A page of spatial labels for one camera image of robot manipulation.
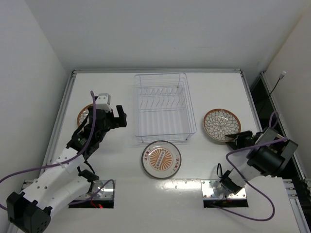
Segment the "glass plate orange sunburst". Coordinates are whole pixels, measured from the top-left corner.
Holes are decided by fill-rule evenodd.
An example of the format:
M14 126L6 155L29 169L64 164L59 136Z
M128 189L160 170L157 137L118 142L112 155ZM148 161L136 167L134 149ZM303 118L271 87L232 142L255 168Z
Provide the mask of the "glass plate orange sunburst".
M172 178L179 171L181 164L182 156L179 149L169 141L154 141L142 152L142 168L149 177L154 179Z

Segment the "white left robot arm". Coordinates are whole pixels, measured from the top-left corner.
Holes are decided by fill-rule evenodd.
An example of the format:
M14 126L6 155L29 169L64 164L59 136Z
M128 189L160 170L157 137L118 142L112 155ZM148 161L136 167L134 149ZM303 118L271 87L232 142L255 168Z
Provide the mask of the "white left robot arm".
M45 172L20 193L13 192L6 200L8 220L25 233L42 233L57 212L68 205L81 204L102 195L102 189L115 184L113 179L101 182L100 178L81 164L98 148L111 129L127 126L126 113L117 105L118 117L105 106L88 106L88 115L74 131L71 140Z

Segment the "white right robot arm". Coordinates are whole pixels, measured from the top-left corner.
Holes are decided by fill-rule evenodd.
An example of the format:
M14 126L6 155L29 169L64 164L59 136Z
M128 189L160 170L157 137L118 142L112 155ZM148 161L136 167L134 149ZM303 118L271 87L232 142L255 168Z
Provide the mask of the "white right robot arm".
M258 176L279 175L290 161L298 144L266 127L262 132L251 131L227 134L226 142L233 152L248 151L246 162L237 168L227 170L218 187L224 195L237 194L246 183Z

